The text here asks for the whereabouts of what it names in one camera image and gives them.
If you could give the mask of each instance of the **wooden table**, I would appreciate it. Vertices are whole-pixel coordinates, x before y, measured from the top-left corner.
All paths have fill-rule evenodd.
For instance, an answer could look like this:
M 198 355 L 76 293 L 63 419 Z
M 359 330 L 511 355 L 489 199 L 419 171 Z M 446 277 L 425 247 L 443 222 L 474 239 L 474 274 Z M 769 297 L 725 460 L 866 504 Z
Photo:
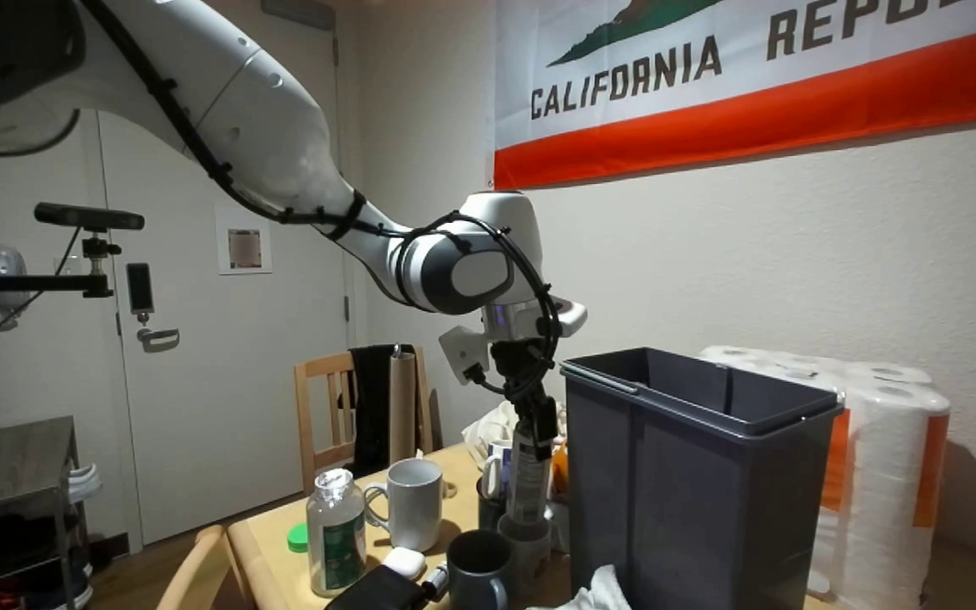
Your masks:
M 440 538 L 425 552 L 425 564 L 436 564 L 436 561 L 443 561 L 443 547 L 450 544 L 450 538 L 457 530 L 479 524 L 479 493 L 474 493 L 479 464 L 466 455 L 466 447 L 462 447 L 462 442 L 434 449 L 425 458 L 443 467 L 443 485 L 450 491 L 443 498 Z M 289 501 L 289 504 L 279 504 L 272 512 L 258 512 L 258 516 L 230 524 L 232 552 L 244 561 L 249 594 L 254 594 L 259 610 L 299 610 L 299 605 L 324 605 L 329 603 L 329 600 L 317 600 L 310 594 L 307 554 L 291 552 L 285 543 L 289 527 L 299 524 L 305 518 L 305 512 L 307 512 L 305 501 Z M 389 552 L 386 530 L 367 524 L 367 547 L 369 547 L 369 558 L 380 561 Z M 568 600 L 568 581 L 565 581 L 561 561 L 552 561 L 545 570 L 541 581 L 545 581 L 541 587 L 545 603 Z M 831 605 L 819 600 L 806 600 L 806 610 L 831 610 Z

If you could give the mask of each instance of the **cup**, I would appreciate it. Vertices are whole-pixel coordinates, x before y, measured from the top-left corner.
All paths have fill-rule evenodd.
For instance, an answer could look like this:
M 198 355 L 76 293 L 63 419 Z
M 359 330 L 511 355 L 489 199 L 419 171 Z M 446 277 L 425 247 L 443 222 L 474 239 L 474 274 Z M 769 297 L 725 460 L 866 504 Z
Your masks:
M 511 610 L 515 561 L 498 530 L 465 530 L 446 547 L 446 578 L 454 610 Z
M 443 471 L 423 458 L 389 464 L 386 485 L 367 486 L 367 520 L 389 530 L 389 544 L 423 552 L 440 530 L 440 480 Z M 371 512 L 376 498 L 386 498 L 389 518 Z

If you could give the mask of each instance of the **box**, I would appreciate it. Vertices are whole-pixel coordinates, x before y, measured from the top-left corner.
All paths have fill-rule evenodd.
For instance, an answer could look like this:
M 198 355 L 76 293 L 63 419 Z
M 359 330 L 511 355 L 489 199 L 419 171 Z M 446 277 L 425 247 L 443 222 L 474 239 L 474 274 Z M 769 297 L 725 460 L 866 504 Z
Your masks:
M 658 349 L 561 362 L 571 581 L 634 610 L 799 610 L 838 395 Z

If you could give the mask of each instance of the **cable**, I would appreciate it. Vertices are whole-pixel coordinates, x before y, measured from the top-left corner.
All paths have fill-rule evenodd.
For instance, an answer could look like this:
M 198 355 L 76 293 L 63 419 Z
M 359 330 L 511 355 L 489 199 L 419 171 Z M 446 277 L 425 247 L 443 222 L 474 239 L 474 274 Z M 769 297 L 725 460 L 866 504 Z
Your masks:
M 405 281 L 402 281 L 402 262 L 405 262 L 405 251 L 415 237 L 423 233 L 443 233 L 450 239 L 462 242 L 462 233 L 450 233 L 450 231 L 440 231 L 443 222 L 450 221 L 465 221 L 465 222 L 474 222 L 482 225 L 493 242 L 498 251 L 523 271 L 526 284 L 532 288 L 540 307 L 541 307 L 541 345 L 545 345 L 545 359 L 552 362 L 554 359 L 554 345 L 560 345 L 560 303 L 552 297 L 552 288 L 540 277 L 540 271 L 532 266 L 532 262 L 523 255 L 523 247 L 515 247 L 500 231 L 493 231 L 491 222 L 479 221 L 479 216 L 466 216 L 462 208 L 450 208 L 423 225 L 414 225 L 411 233 L 402 233 L 402 239 L 395 242 L 395 290 L 398 297 L 394 297 L 389 290 L 382 290 L 389 300 L 395 303 L 411 303 L 411 307 L 419 307 L 411 290 L 405 290 Z
M 55 274 L 63 271 L 63 264 L 72 262 L 72 251 L 76 242 L 82 225 L 75 225 L 67 251 L 59 255 L 59 262 L 55 264 Z M 23 307 L 31 307 L 44 290 L 33 290 L 31 297 L 23 297 L 10 314 L 0 319 L 0 327 L 5 327 L 12 319 L 23 314 Z
M 291 206 L 273 208 L 273 202 L 254 199 L 247 193 L 237 188 L 237 184 L 230 180 L 230 161 L 219 161 L 212 155 L 212 149 L 205 145 L 205 140 L 194 128 L 185 108 L 176 101 L 176 82 L 160 73 L 154 63 L 149 59 L 149 55 L 141 49 L 141 42 L 120 27 L 120 21 L 116 16 L 116 10 L 103 0 L 82 0 L 84 10 L 103 27 L 103 33 L 113 37 L 113 42 L 120 49 L 120 58 L 131 63 L 131 70 L 144 82 L 149 94 L 154 98 L 154 106 L 161 108 L 161 116 L 172 123 L 172 128 L 178 133 L 183 145 L 194 152 L 194 158 L 205 169 L 205 177 L 241 206 L 247 206 L 258 216 L 266 216 L 273 222 L 324 222 L 335 225 L 332 233 L 343 237 L 345 231 L 361 231 L 361 233 L 386 233 L 382 225 L 361 222 L 355 221 L 355 214 L 361 208 L 361 193 L 353 193 L 350 199 L 350 214 L 324 214 L 324 208 L 310 208 L 310 214 L 299 214 Z
M 33 155 L 33 152 L 55 149 L 58 142 L 63 142 L 75 133 L 76 119 L 82 119 L 82 112 L 75 108 L 67 126 L 58 128 L 52 140 L 44 140 L 37 145 L 27 145 L 27 149 L 3 149 L 0 158 L 5 158 L 5 155 Z

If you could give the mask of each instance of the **lid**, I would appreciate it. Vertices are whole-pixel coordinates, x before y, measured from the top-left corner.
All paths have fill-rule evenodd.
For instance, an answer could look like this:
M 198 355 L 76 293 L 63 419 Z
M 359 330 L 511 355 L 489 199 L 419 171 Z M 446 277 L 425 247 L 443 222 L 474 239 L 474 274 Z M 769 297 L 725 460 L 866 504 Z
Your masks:
M 310 544 L 307 520 L 291 524 L 285 543 L 291 552 L 307 552 L 307 544 Z

